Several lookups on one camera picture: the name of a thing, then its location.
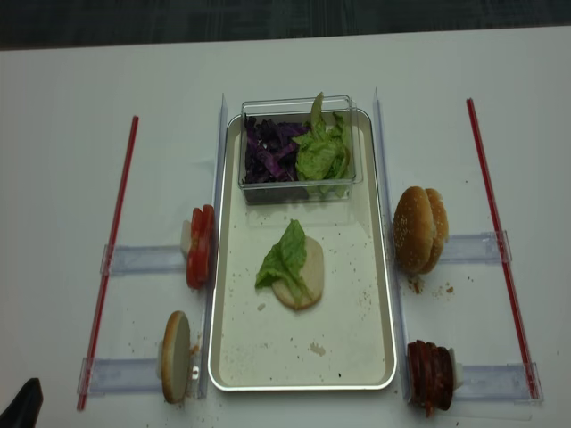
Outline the right red strip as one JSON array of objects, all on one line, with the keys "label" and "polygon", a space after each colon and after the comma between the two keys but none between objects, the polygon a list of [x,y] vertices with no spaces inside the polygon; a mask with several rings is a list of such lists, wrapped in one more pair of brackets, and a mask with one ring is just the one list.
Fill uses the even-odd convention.
[{"label": "right red strip", "polygon": [[466,105],[468,109],[468,116],[472,128],[473,137],[475,140],[476,152],[480,164],[480,169],[483,175],[484,188],[486,191],[487,201],[490,208],[494,233],[496,235],[496,242],[501,255],[501,265],[506,282],[510,310],[514,319],[514,325],[517,333],[518,346],[520,349],[522,363],[525,371],[525,380],[527,383],[527,388],[529,390],[530,398],[539,399],[540,394],[537,386],[536,375],[533,370],[532,358],[525,335],[525,326],[523,324],[523,319],[521,316],[521,311],[517,299],[517,290],[515,287],[514,277],[511,269],[511,257],[509,255],[508,238],[504,233],[501,224],[501,218],[498,211],[497,202],[495,199],[495,194],[493,191],[492,179],[488,168],[488,162],[486,159],[483,139],[481,136],[474,100],[472,98],[468,98],[466,100]]}]

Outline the clear bun holder rail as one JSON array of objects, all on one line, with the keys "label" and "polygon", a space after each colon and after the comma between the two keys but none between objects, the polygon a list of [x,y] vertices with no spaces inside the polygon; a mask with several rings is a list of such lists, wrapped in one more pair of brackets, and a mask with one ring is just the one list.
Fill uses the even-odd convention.
[{"label": "clear bun holder rail", "polygon": [[84,358],[79,396],[162,393],[158,358]]},{"label": "clear bun holder rail", "polygon": [[501,264],[512,261],[506,231],[451,235],[439,258],[447,264]]}]

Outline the bottom bun slice on tray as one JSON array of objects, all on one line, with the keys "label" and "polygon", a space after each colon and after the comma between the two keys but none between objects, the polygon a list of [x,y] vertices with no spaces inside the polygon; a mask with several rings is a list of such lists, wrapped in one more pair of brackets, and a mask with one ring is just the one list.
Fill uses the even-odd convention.
[{"label": "bottom bun slice on tray", "polygon": [[301,301],[296,303],[284,280],[277,280],[272,285],[272,290],[277,299],[290,309],[302,310],[316,304],[324,290],[325,267],[324,253],[321,245],[313,238],[305,238],[307,257],[301,268],[301,279],[304,281],[310,297],[303,295]]}]

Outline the front sesame bun top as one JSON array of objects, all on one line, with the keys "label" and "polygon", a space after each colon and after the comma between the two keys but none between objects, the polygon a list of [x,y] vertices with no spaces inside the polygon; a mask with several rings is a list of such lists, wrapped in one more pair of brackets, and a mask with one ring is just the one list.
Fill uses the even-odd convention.
[{"label": "front sesame bun top", "polygon": [[427,192],[419,186],[409,187],[393,216],[395,257],[404,272],[420,272],[430,259],[434,237],[434,216]]}]

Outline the clear bun holder rail left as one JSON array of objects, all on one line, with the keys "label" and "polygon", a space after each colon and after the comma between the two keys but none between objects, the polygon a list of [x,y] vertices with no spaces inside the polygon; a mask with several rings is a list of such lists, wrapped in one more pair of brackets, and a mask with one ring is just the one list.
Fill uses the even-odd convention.
[{"label": "clear bun holder rail left", "polygon": [[84,358],[79,396],[162,393],[158,358]]}]

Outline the white tomato stopper block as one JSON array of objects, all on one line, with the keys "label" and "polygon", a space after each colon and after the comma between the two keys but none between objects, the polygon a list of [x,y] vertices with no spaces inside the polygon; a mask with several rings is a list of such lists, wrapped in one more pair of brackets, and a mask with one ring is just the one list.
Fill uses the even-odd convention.
[{"label": "white tomato stopper block", "polygon": [[179,248],[185,258],[188,257],[192,246],[192,224],[188,220],[184,220],[180,235]]}]

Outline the clear bun holder rail right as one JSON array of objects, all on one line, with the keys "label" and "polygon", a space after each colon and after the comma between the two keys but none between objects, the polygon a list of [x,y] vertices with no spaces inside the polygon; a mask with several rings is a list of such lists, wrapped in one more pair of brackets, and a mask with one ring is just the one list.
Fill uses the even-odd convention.
[{"label": "clear bun holder rail right", "polygon": [[506,231],[451,235],[439,258],[447,264],[501,264],[512,261]]}]

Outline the stacked meat patties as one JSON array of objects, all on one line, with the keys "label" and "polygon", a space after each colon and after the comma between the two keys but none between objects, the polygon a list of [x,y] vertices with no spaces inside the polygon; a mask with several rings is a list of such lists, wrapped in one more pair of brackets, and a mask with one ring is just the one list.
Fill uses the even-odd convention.
[{"label": "stacked meat patties", "polygon": [[432,342],[416,340],[407,344],[410,370],[410,401],[430,417],[436,409],[450,408],[456,386],[452,350]]}]

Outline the upright bun half left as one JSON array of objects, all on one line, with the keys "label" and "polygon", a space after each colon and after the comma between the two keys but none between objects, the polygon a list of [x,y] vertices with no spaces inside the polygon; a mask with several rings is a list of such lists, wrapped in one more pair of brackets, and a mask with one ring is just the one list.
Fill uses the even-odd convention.
[{"label": "upright bun half left", "polygon": [[186,394],[190,366],[190,326],[186,314],[173,312],[166,324],[161,346],[161,387],[170,404],[178,403]]}]

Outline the red strip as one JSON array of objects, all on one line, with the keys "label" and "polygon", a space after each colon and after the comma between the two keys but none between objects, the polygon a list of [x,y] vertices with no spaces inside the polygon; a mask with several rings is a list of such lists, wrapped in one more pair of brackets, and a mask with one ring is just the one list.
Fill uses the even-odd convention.
[{"label": "red strip", "polygon": [[90,382],[90,376],[92,372],[93,363],[95,361],[96,346],[98,342],[98,336],[100,331],[100,325],[103,315],[103,306],[105,302],[108,281],[109,281],[109,266],[112,261],[112,254],[114,251],[115,243],[117,240],[117,235],[120,227],[120,217],[122,212],[122,206],[124,202],[125,192],[128,184],[128,174],[130,170],[130,165],[133,157],[133,152],[135,148],[135,142],[137,138],[137,128],[139,123],[139,117],[134,116],[131,121],[131,127],[128,137],[128,145],[125,153],[125,159],[123,162],[120,186],[117,192],[117,198],[115,202],[115,208],[112,218],[111,231],[109,233],[108,242],[105,250],[103,251],[103,267],[100,272],[100,285],[97,295],[97,302],[95,305],[94,319],[91,328],[91,334],[87,349],[86,361],[82,366],[82,371],[80,375],[80,384],[78,392],[78,402],[77,410],[82,412],[87,404],[87,390]]},{"label": "red strip", "polygon": [[483,139],[481,136],[474,100],[472,98],[468,98],[466,100],[466,105],[468,109],[468,116],[472,128],[473,137],[475,140],[476,152],[480,164],[480,169],[483,175],[484,188],[486,191],[487,201],[490,208],[494,233],[496,235],[496,242],[501,255],[501,265],[506,282],[510,310],[514,319],[514,325],[517,333],[518,346],[520,349],[522,363],[525,371],[525,380],[527,383],[527,388],[529,390],[530,398],[539,399],[540,394],[537,386],[536,375],[533,370],[532,358],[525,335],[525,326],[523,324],[523,319],[521,316],[521,311],[517,299],[517,290],[515,287],[514,277],[511,269],[511,257],[509,255],[508,238],[504,233],[501,224],[501,218],[498,211],[497,202],[495,199],[495,194],[493,191],[492,179],[488,168],[488,162],[486,159]]}]

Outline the tomato slice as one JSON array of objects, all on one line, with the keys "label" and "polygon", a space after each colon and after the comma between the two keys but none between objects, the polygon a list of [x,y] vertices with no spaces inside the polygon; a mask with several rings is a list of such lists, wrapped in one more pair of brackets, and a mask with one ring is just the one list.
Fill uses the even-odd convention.
[{"label": "tomato slice", "polygon": [[186,258],[186,282],[190,288],[200,289],[209,277],[213,226],[214,208],[210,204],[205,204],[202,209],[194,208]]}]

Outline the rear bun top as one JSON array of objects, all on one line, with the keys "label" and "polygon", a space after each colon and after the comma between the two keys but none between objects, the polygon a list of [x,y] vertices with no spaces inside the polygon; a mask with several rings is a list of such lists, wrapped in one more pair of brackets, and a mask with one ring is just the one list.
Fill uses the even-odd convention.
[{"label": "rear bun top", "polygon": [[433,188],[427,188],[426,194],[432,209],[435,235],[428,262],[420,270],[421,274],[427,274],[434,269],[449,238],[449,224],[442,196]]}]

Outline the green lettuce in container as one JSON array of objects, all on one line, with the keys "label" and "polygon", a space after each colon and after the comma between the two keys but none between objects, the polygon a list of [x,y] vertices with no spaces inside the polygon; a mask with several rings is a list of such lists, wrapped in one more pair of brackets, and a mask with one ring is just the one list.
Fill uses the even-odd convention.
[{"label": "green lettuce in container", "polygon": [[310,111],[310,130],[293,141],[298,145],[295,171],[299,181],[327,181],[346,178],[351,159],[349,127],[343,115],[334,111],[335,124],[328,128],[322,113],[324,94],[320,92]]}]

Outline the white patty stopper block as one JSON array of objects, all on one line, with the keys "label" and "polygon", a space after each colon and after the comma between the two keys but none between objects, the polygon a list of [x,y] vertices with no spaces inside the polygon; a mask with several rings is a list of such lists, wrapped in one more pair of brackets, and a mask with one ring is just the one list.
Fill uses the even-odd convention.
[{"label": "white patty stopper block", "polygon": [[453,390],[457,390],[463,385],[463,365],[456,360],[454,348],[448,348],[451,357]]}]

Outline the clear patty holder rail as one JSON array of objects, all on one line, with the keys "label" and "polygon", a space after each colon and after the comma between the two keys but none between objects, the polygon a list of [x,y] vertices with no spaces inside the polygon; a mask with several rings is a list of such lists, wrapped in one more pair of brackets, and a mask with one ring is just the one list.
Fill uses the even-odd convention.
[{"label": "clear patty holder rail", "polygon": [[536,364],[532,365],[540,394],[539,399],[530,398],[523,364],[463,365],[463,385],[454,391],[453,398],[457,401],[541,402],[542,386]]}]

